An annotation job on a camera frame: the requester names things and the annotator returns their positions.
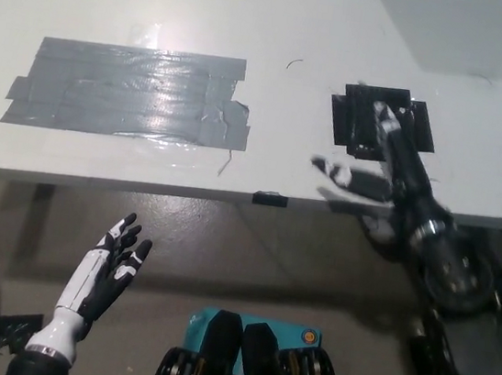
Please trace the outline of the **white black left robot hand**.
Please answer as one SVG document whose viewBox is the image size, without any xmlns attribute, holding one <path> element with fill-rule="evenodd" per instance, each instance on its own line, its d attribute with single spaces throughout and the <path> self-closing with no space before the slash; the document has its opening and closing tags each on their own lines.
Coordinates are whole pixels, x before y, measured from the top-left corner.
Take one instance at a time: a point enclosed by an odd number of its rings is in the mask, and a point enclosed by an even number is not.
<svg viewBox="0 0 502 375">
<path fill-rule="evenodd" d="M 74 364 L 78 342 L 127 289 L 151 251 L 149 239 L 138 239 L 142 226 L 136 220 L 133 213 L 117 221 L 87 251 L 63 288 L 51 321 L 27 342 L 26 351 Z"/>
</svg>

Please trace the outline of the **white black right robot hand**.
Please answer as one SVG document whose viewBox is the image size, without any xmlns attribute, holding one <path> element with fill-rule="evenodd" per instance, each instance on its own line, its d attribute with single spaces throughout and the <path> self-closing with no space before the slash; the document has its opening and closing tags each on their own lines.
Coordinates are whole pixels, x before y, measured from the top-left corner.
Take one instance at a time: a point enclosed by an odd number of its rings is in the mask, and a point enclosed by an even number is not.
<svg viewBox="0 0 502 375">
<path fill-rule="evenodd" d="M 404 130 L 410 111 L 392 109 L 384 101 L 372 105 L 376 142 L 384 161 L 384 175 L 355 169 L 323 157 L 312 165 L 344 192 L 377 203 L 391 203 L 396 216 L 410 231 L 428 221 L 443 220 L 447 213 L 433 196 L 429 176 L 413 141 Z"/>
</svg>

